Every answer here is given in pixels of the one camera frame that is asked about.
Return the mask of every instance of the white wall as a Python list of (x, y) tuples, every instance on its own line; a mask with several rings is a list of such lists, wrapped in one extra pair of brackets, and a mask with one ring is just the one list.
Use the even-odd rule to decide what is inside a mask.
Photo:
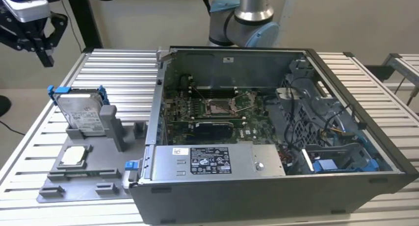
[[(71, 12), (69, 4), (64, 0), (67, 10)], [(64, 9), (60, 2), (51, 4), (51, 10), (63, 13)], [(79, 29), (75, 20), (75, 30), (80, 39)], [(47, 88), (48, 85), (59, 85), (80, 56), (79, 46), (73, 39), (71, 27), (68, 26), (60, 44), (55, 49), (53, 59), (55, 67), (44, 68), (35, 53), (27, 51), (15, 51), (0, 44), (0, 88)]]

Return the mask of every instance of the aluminum extrusion table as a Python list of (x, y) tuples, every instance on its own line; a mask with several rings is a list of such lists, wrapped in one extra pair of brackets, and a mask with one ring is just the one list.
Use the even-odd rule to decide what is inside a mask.
[[(103, 85), (123, 123), (147, 121), (156, 78), (157, 51), (95, 50), (84, 53), (61, 86)], [(419, 117), (355, 57), (320, 53), (396, 147), (419, 169)], [(143, 225), (132, 199), (37, 203), (37, 190), (67, 138), (67, 122), (52, 102), (45, 106), (0, 171), (0, 225)], [(375, 197), (350, 215), (207, 223), (220, 225), (418, 226), (419, 180), (396, 194)]]

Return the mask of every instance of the blue clip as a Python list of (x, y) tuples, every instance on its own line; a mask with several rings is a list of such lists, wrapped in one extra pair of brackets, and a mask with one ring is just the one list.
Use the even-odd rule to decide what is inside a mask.
[(53, 105), (57, 105), (57, 102), (55, 101), (55, 98), (53, 98), (53, 85), (49, 85), (47, 90), (48, 90), (48, 96), (51, 97), (51, 100), (53, 101)]
[(103, 100), (104, 100), (104, 105), (109, 105), (109, 100), (107, 98), (107, 92), (105, 92), (105, 88), (103, 86), (99, 86), (99, 94), (101, 95), (103, 97)]
[(69, 92), (71, 92), (71, 87), (67, 87), (67, 86), (60, 86), (55, 90), (56, 94), (68, 94)]
[(139, 161), (127, 161), (125, 171), (137, 171), (137, 170), (139, 170)]

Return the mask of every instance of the floor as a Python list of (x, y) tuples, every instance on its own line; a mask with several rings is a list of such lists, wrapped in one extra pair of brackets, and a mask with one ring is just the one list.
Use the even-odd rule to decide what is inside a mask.
[[(0, 95), (12, 101), (12, 108), (0, 121), (25, 133), (48, 102), (47, 89), (0, 89)], [(0, 167), (5, 164), (23, 136), (0, 124)]]

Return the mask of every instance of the gray wall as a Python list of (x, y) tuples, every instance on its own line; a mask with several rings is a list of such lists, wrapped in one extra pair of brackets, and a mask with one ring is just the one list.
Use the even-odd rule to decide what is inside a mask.
[(351, 51), (364, 64), (419, 53), (419, 0), (297, 0), (281, 46)]
[[(276, 21), (284, 0), (272, 0)], [(155, 49), (205, 45), (209, 16), (201, 0), (93, 1), (104, 44), (111, 48)]]

